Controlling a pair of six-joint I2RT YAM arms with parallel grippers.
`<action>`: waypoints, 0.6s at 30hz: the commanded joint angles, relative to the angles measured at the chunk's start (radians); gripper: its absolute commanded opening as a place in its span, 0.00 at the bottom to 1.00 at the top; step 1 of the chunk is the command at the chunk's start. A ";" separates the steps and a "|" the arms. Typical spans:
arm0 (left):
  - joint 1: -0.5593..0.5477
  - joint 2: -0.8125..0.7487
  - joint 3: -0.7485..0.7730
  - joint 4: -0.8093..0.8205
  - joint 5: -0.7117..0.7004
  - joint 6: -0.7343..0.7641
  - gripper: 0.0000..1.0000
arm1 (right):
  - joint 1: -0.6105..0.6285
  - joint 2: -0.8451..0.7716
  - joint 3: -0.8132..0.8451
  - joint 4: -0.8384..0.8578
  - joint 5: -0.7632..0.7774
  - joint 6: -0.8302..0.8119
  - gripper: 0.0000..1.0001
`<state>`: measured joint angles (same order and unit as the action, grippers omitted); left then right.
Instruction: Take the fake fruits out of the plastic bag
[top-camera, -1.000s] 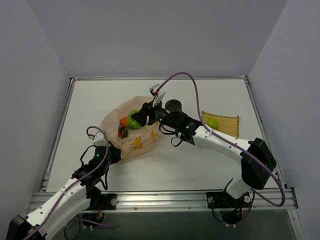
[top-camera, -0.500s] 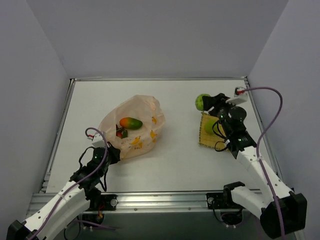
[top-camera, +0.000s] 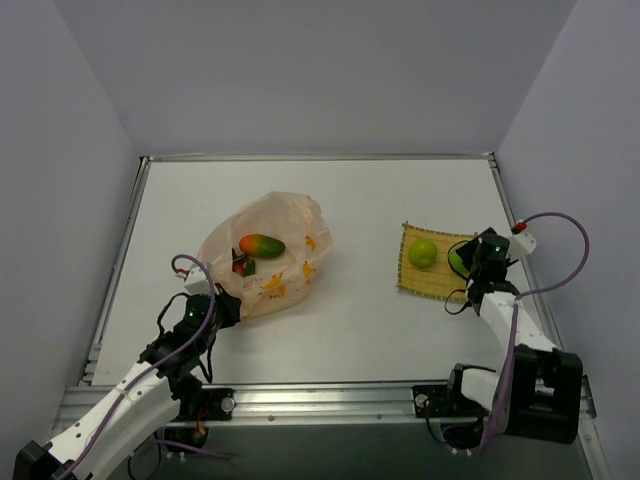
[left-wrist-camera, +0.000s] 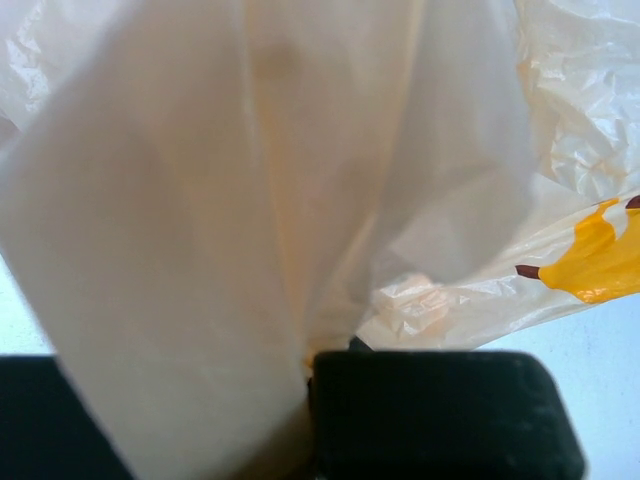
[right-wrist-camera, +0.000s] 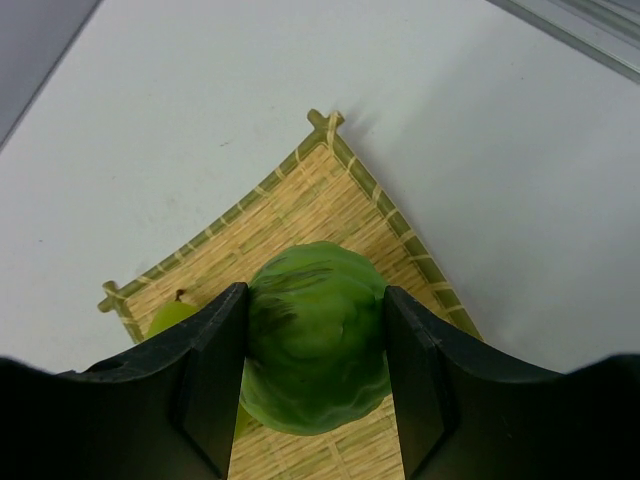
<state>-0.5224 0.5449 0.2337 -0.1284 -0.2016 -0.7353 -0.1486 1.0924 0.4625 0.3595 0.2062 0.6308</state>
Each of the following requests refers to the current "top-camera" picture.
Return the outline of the green fake pear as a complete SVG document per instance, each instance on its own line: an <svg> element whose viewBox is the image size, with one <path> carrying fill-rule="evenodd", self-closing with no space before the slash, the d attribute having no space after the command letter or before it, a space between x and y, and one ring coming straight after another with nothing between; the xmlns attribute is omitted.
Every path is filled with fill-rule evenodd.
<svg viewBox="0 0 640 480"><path fill-rule="evenodd" d="M419 269L430 268L436 262L437 255L438 247L436 243L426 237L415 239L408 250L409 263Z"/></svg>

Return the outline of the translucent banana print plastic bag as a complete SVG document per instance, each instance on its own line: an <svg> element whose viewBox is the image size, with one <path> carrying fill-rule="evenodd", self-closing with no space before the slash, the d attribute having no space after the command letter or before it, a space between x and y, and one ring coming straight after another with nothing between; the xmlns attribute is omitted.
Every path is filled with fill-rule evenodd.
<svg viewBox="0 0 640 480"><path fill-rule="evenodd" d="M270 192L218 225L198 260L240 301L240 317L290 308L311 291L333 240L319 204L306 194Z"/></svg>

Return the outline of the orange green fake mango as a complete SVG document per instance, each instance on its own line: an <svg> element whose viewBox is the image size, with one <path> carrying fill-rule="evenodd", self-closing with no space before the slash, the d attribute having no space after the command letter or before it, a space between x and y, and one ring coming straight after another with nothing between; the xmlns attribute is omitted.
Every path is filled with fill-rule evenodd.
<svg viewBox="0 0 640 480"><path fill-rule="evenodd" d="M251 257L276 259L285 252L286 245L281 240L267 235L249 234L240 239L239 248Z"/></svg>

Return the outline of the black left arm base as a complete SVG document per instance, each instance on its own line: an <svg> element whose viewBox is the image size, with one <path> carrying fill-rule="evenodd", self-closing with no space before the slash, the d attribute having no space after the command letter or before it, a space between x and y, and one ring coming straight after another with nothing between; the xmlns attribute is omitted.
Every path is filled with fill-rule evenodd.
<svg viewBox="0 0 640 480"><path fill-rule="evenodd" d="M173 423L178 427L167 426L162 439L170 452L194 454L183 445L202 450L209 437L210 422L227 422L232 420L232 412L236 402L235 391L230 388L205 388L201 390L186 406L180 407Z"/></svg>

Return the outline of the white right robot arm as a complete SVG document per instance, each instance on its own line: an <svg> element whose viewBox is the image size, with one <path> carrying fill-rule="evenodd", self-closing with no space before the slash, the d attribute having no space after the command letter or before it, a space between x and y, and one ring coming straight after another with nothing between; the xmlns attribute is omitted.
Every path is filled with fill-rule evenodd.
<svg viewBox="0 0 640 480"><path fill-rule="evenodd" d="M498 435L570 444L578 433L582 361L541 331L525 309L525 293L507 279L536 247L525 228L517 225L509 237L488 228L451 251L459 260L452 270L466 280L465 307L487 323L505 354L498 371L457 365L443 390L455 412L476 404L486 411L479 452Z"/></svg>

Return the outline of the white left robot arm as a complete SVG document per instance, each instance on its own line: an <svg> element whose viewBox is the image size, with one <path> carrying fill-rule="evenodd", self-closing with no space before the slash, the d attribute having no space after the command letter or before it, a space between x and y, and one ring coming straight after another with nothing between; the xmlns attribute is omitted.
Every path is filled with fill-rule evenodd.
<svg viewBox="0 0 640 480"><path fill-rule="evenodd" d="M105 479L167 423L198 418L208 402L193 370L218 331L240 321L240 300L224 291L182 296L182 320L160 327L125 377L79 420L43 445L27 443L14 479Z"/></svg>

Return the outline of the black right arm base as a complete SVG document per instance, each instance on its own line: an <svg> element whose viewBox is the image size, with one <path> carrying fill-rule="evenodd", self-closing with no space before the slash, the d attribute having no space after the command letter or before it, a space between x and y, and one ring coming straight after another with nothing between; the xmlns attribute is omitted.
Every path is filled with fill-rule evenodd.
<svg viewBox="0 0 640 480"><path fill-rule="evenodd" d="M425 421L429 436L453 454L475 454L481 444L488 411L479 403L451 393L445 383L412 387L415 416Z"/></svg>

